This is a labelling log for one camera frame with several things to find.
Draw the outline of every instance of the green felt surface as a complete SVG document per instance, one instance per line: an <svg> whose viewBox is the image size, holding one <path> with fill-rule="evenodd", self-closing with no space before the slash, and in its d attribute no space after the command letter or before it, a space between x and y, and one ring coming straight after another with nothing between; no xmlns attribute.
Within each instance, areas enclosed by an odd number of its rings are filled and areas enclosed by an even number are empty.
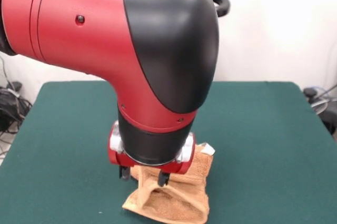
<svg viewBox="0 0 337 224"><path fill-rule="evenodd" d="M0 223L155 223L121 208L105 82L48 83L0 167ZM291 83L214 83L193 131L215 157L209 223L337 223L337 146Z"/></svg>

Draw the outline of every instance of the white wall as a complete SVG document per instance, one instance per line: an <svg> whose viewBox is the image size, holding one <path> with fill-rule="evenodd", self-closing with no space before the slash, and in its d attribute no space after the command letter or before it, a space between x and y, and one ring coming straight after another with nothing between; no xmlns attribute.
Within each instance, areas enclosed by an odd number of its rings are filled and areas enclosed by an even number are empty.
<svg viewBox="0 0 337 224"><path fill-rule="evenodd" d="M220 53L215 80L286 80L300 85L337 82L337 0L230 0L220 19ZM51 80L97 79L4 56L12 80L34 100Z"/></svg>

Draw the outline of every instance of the towel label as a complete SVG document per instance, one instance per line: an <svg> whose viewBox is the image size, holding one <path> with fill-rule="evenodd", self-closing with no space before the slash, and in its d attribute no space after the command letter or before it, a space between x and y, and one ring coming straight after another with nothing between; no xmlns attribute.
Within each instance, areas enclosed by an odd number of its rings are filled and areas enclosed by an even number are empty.
<svg viewBox="0 0 337 224"><path fill-rule="evenodd" d="M203 144L200 144L201 146L203 146L204 148L200 151L200 153L204 153L204 154L207 154L207 155L210 155L210 156L213 156L214 153L215 153L215 149L209 145L208 143L203 143Z"/></svg>

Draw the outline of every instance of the brown towel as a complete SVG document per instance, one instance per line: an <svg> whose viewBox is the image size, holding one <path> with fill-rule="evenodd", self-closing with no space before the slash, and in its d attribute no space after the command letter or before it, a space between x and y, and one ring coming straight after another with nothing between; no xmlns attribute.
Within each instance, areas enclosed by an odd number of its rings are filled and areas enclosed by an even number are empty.
<svg viewBox="0 0 337 224"><path fill-rule="evenodd" d="M131 175L138 180L138 189L127 198L123 208L163 223L206 223L210 210L205 192L206 177L214 153L205 150L209 147L197 145L188 172L171 174L168 185L164 187L157 184L158 169L133 167Z"/></svg>

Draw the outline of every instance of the screw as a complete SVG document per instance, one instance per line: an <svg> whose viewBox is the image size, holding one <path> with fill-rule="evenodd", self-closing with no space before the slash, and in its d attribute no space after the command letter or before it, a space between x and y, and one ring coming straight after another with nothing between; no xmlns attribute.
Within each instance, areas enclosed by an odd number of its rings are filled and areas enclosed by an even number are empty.
<svg viewBox="0 0 337 224"><path fill-rule="evenodd" d="M77 16L77 21L78 21L79 23L84 23L84 16L83 16L83 15L78 15L78 16Z"/></svg>

